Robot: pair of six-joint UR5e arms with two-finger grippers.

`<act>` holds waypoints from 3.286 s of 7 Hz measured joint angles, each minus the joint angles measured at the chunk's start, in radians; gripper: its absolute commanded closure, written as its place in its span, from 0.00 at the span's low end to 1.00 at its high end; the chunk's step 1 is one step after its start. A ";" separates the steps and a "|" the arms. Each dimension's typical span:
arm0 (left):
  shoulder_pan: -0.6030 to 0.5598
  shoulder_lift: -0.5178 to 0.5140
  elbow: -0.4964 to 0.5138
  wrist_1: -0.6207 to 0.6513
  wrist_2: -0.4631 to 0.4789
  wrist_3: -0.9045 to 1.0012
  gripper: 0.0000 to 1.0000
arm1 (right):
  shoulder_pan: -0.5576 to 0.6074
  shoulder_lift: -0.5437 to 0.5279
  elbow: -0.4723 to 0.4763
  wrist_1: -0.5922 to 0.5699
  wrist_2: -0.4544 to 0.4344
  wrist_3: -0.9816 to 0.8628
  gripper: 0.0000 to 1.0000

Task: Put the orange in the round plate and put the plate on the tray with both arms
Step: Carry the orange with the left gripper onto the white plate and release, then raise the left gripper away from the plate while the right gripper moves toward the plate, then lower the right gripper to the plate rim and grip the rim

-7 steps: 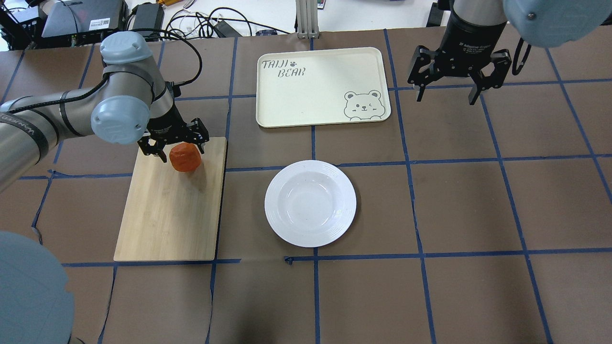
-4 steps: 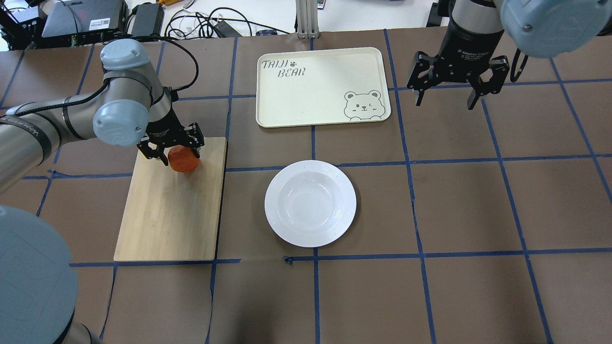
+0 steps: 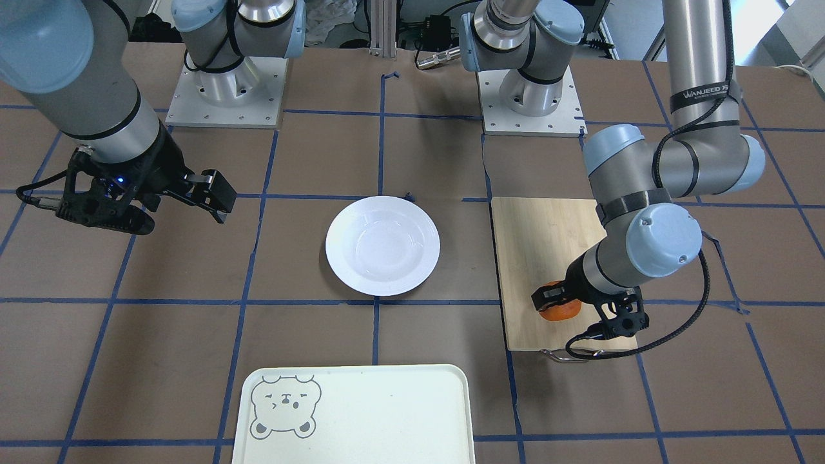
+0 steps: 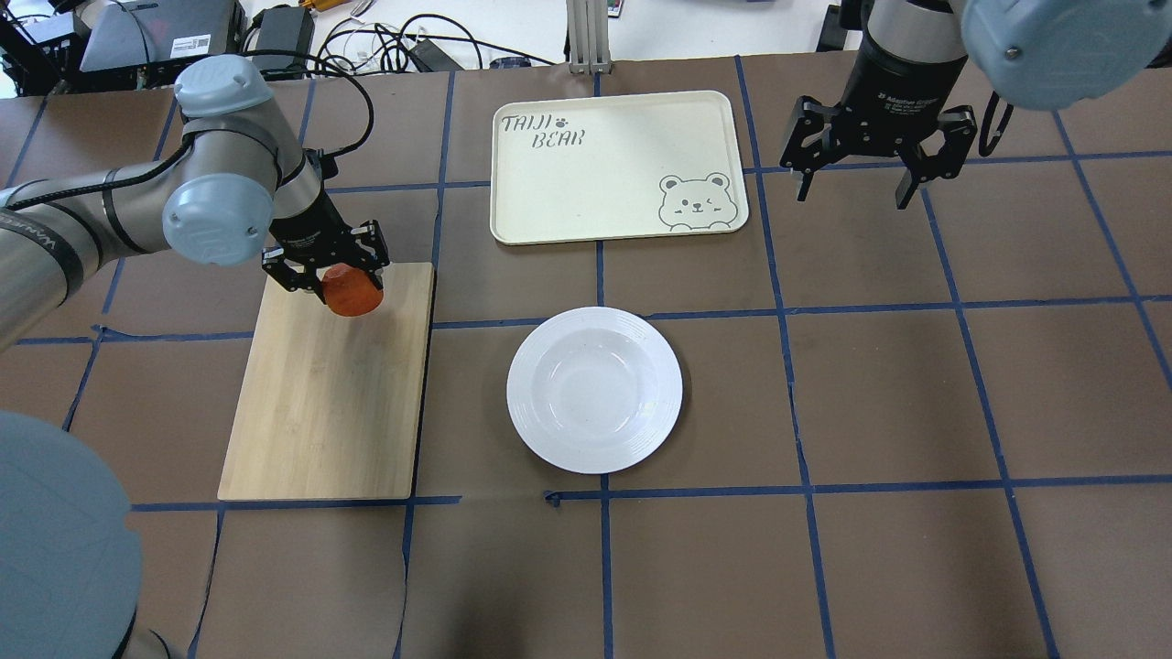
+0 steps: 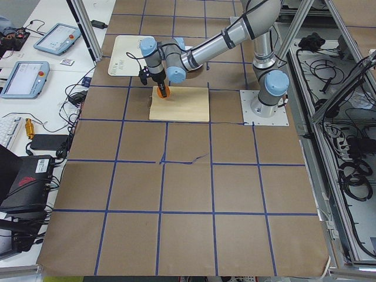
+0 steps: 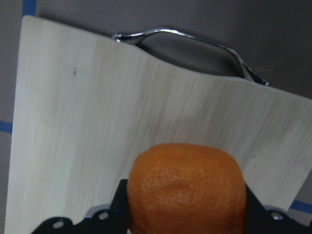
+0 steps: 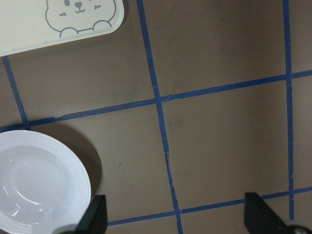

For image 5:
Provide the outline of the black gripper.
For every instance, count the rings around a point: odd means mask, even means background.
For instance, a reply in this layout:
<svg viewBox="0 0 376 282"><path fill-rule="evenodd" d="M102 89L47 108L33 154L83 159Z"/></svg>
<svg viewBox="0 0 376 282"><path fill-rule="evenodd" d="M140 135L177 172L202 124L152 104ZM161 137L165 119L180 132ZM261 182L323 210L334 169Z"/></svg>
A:
<svg viewBox="0 0 376 282"><path fill-rule="evenodd" d="M161 72L158 72L158 73L151 73L151 71L149 71L149 73L150 73L150 77L158 85L157 94L159 95L159 97L162 99L167 98L167 91L165 87L165 71L162 70Z"/></svg>

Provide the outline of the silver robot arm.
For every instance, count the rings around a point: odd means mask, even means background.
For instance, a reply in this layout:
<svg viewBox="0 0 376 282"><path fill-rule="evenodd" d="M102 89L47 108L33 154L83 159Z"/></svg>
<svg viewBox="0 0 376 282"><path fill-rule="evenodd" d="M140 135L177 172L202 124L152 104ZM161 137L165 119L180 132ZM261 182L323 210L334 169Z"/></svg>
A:
<svg viewBox="0 0 376 282"><path fill-rule="evenodd" d="M254 45L253 71L260 85L251 110L259 117L272 117L289 86L288 76L276 67L271 39L271 27L279 16L281 1L242 1L241 4L243 13L239 18L190 49L185 48L182 39L158 42L151 37L141 40L140 50L146 65L139 69L140 81L147 85L147 79L151 78L157 83L161 97L166 98L166 79L181 83L188 72L249 39Z"/></svg>

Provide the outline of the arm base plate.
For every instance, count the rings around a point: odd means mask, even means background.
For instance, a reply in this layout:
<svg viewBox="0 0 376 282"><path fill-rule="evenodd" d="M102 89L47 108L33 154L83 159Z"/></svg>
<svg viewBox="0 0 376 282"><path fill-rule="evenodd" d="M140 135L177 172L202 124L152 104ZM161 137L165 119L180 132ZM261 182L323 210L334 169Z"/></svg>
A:
<svg viewBox="0 0 376 282"><path fill-rule="evenodd" d="M249 126L289 126L281 97L278 104L266 106L259 101L258 90L240 90L243 123Z"/></svg>

